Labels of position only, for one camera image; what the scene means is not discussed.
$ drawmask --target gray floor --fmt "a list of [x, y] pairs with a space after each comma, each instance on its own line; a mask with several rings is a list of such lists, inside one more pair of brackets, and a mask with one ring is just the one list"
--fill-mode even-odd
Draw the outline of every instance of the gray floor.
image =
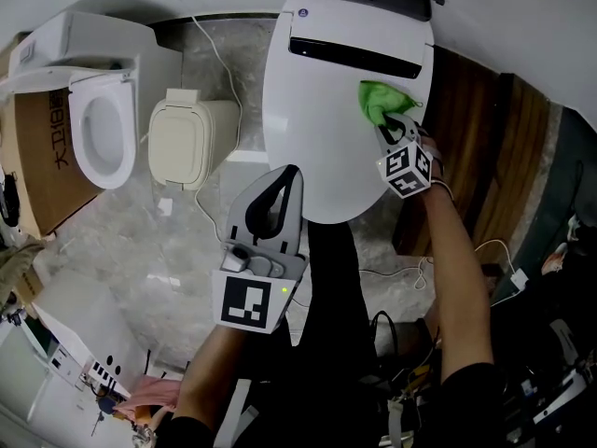
[[[230, 66], [245, 109], [240, 149], [264, 150], [261, 130], [263, 74], [274, 20], [204, 21], [204, 28]], [[192, 23], [157, 30], [163, 46], [184, 52], [183, 85], [205, 100], [232, 99], [224, 69], [207, 39]], [[232, 200], [267, 165], [225, 161], [201, 190], [200, 200], [223, 227]], [[214, 325], [210, 271], [221, 252], [211, 224], [193, 202], [192, 192], [177, 192], [153, 181], [142, 146], [131, 179], [109, 190], [71, 217], [40, 256], [50, 274], [61, 267], [107, 283], [143, 347], [162, 362], [185, 367]], [[172, 212], [168, 205], [172, 201]], [[416, 265], [397, 258], [391, 236], [400, 200], [386, 193], [351, 222], [361, 268], [393, 272]], [[303, 234], [303, 252], [307, 241]], [[425, 264], [427, 287], [415, 290], [416, 270], [393, 278], [363, 274], [370, 315], [383, 309], [397, 321], [423, 315], [434, 299], [432, 268]], [[341, 297], [341, 287], [334, 287]], [[305, 274], [296, 299], [309, 304], [311, 278]], [[288, 320], [297, 342], [308, 310], [291, 303]]]

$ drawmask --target beige container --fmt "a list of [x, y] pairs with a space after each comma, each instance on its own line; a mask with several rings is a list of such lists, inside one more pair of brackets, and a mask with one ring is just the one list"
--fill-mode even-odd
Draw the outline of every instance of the beige container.
[[198, 101], [196, 90], [173, 90], [149, 123], [149, 168], [161, 184], [197, 190], [236, 147], [240, 108]]

